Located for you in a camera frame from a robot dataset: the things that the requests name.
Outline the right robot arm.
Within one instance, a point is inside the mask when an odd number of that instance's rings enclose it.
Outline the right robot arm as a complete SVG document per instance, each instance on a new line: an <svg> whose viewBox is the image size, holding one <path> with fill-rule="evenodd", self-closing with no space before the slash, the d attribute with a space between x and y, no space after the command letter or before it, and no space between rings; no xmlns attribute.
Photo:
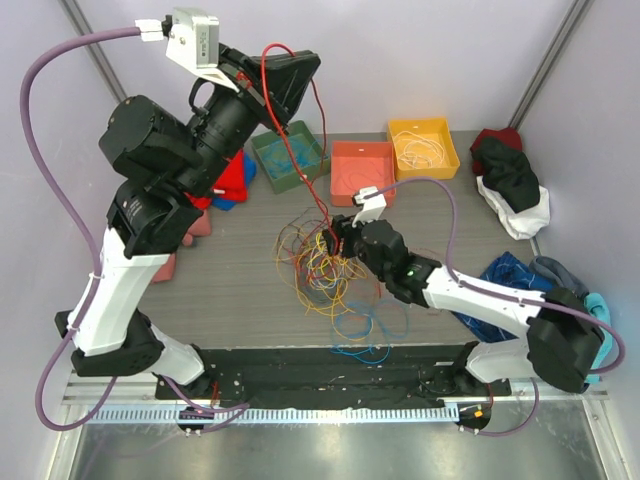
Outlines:
<svg viewBox="0 0 640 480"><path fill-rule="evenodd" d="M337 215L322 237L330 252L363 263L395 299L471 316L511 334L506 341L466 347L451 371L460 393L472 395L486 383L528 377L564 392L582 392L604 334L570 290L507 288L449 270L411 252L386 220Z"/></svg>

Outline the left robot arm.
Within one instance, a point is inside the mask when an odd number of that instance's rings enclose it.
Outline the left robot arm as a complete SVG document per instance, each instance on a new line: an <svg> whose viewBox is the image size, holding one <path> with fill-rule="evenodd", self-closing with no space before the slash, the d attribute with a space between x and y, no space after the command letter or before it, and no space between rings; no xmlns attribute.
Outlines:
<svg viewBox="0 0 640 480"><path fill-rule="evenodd" d="M285 127L320 66L318 54L249 56L221 46L221 78L188 122L143 95L113 111L99 146L124 177L108 209L99 257L79 305L56 315L73 337L81 377L151 373L190 398L210 391L214 373L201 350L162 333L139 308L153 276L202 212L196 197L214 185L257 127Z"/></svg>

